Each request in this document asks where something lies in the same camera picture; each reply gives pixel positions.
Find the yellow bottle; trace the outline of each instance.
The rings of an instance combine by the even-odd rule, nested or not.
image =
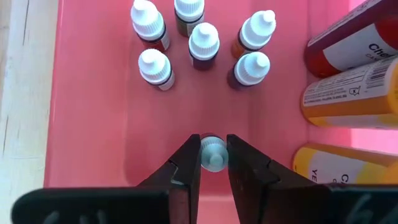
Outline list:
[[[301,109],[317,126],[398,128],[398,58],[312,83],[303,94]]]
[[[293,170],[319,184],[398,184],[398,155],[308,143],[294,155]]]

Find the pink tray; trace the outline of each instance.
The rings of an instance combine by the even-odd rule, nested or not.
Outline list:
[[[358,1],[206,0],[205,20],[218,28],[221,39],[216,66],[209,72],[190,66],[187,39],[177,34],[173,1],[154,2],[172,39],[167,56],[177,82],[166,92],[156,91],[139,75],[143,46],[129,17],[132,1],[60,0],[46,187],[136,185],[191,133],[237,134],[288,167],[307,141],[368,143],[358,137],[361,131],[310,126],[299,110],[300,94],[313,80],[302,60],[306,41]],[[226,82],[235,62],[229,47],[244,20],[263,9],[277,15],[276,32],[263,49],[271,72],[261,85],[234,91]],[[386,140],[384,133],[376,134],[379,142]],[[238,223],[227,171],[202,172],[198,221]]]

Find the dark liquid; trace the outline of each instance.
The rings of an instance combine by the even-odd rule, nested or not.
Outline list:
[[[216,62],[216,57],[218,52],[209,60],[199,60],[196,59],[192,54],[191,51],[189,52],[191,58],[192,58],[192,65],[194,69],[199,70],[199,71],[206,71],[212,68],[212,66]]]
[[[240,36],[241,29],[242,28],[239,29],[238,36],[236,37],[236,39],[234,40],[234,42],[232,43],[232,46],[231,46],[232,56],[236,59],[239,59],[243,55],[248,54],[250,52],[255,52],[255,51],[260,50],[260,49],[257,49],[257,50],[250,49],[242,43],[241,36]]]
[[[181,18],[179,18],[179,16],[175,12],[175,9],[174,9],[174,14],[175,14],[175,23],[177,25],[177,30],[184,37],[189,37],[189,35],[191,34],[192,29],[193,29],[190,26],[192,26],[193,24],[199,23],[199,21],[202,20],[202,17],[203,17],[203,14],[202,14],[201,17],[199,17],[197,20],[192,21],[192,22],[187,22],[187,21],[184,21]]]
[[[137,34],[138,38],[141,39],[142,43],[144,44],[144,47],[146,49],[156,49],[162,53],[164,53],[169,47],[170,47],[170,37],[168,36],[167,33],[167,28],[165,26],[163,34],[156,40],[145,40],[141,38]]]
[[[240,83],[236,77],[235,77],[235,66],[228,72],[226,76],[226,82],[228,83],[229,87],[231,87],[234,90],[242,90],[243,88],[247,88],[250,86],[243,85]]]

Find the food coloring bottle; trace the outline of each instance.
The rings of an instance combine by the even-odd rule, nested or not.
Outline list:
[[[398,54],[398,1],[367,0],[313,37],[308,70],[326,78]]]
[[[294,172],[318,184],[398,184],[398,156],[307,143],[294,155]]]
[[[236,59],[244,54],[258,51],[271,39],[276,28],[275,13],[272,10],[258,11],[247,19],[231,46]]]
[[[169,59],[162,52],[156,49],[143,51],[138,58],[138,67],[147,83],[163,91],[173,86],[174,72]]]
[[[188,41],[192,66],[197,70],[209,70],[215,63],[220,40],[217,29],[210,23],[197,25]]]
[[[130,13],[132,26],[145,48],[165,52],[170,47],[166,25],[154,3],[135,0]]]
[[[218,136],[207,136],[200,141],[201,166],[210,172],[219,172],[228,165],[226,143]]]
[[[257,85],[268,74],[270,65],[269,58],[262,52],[243,55],[228,72],[228,85],[235,90]]]
[[[204,0],[174,0],[175,21],[178,32],[190,37],[196,25],[205,20]]]
[[[398,129],[398,57],[314,82],[300,104],[316,126]]]

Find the small bottle cap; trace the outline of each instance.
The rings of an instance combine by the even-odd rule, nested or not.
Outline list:
[[[210,172],[219,172],[228,165],[225,142],[215,136],[201,140],[201,166]]]
[[[240,33],[241,41],[250,49],[260,49],[268,43],[275,28],[274,11],[258,11],[244,22]]]
[[[204,0],[174,0],[175,12],[183,21],[193,22],[200,18],[205,10]]]
[[[141,76],[153,85],[165,82],[171,74],[169,59],[156,49],[143,51],[138,58],[138,67]]]
[[[271,66],[269,58],[262,52],[243,55],[235,66],[235,77],[243,85],[260,83],[268,74]]]
[[[191,54],[199,60],[209,60],[220,47],[217,29],[208,22],[202,22],[193,28],[188,41]]]
[[[134,30],[145,40],[158,39],[165,29],[163,17],[154,3],[135,0],[130,11]]]

